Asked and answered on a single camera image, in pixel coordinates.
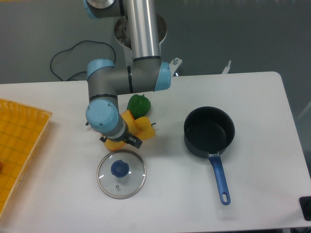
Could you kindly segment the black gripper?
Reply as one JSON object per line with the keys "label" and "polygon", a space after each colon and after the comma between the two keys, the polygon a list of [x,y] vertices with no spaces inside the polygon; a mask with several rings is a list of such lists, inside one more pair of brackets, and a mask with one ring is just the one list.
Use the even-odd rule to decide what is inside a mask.
{"label": "black gripper", "polygon": [[120,136],[117,136],[117,135],[114,135],[114,136],[102,135],[100,137],[100,140],[102,142],[106,142],[106,140],[108,140],[108,139],[112,140],[114,142],[123,141],[123,142],[125,142],[127,144],[132,145],[133,147],[135,147],[137,149],[139,149],[141,147],[141,145],[142,145],[142,141],[138,137],[132,135],[131,133],[123,133]]}

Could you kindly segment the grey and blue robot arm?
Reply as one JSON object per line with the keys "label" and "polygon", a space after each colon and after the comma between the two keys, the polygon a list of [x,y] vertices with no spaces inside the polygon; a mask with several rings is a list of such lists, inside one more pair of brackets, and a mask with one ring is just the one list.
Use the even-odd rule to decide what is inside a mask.
{"label": "grey and blue robot arm", "polygon": [[133,63],[117,68],[107,59],[87,66],[89,105],[86,120],[105,138],[139,148],[142,141],[129,132],[118,107],[118,96],[166,90],[171,71],[161,60],[155,2],[153,0],[86,0],[84,7],[94,18],[126,16]]}

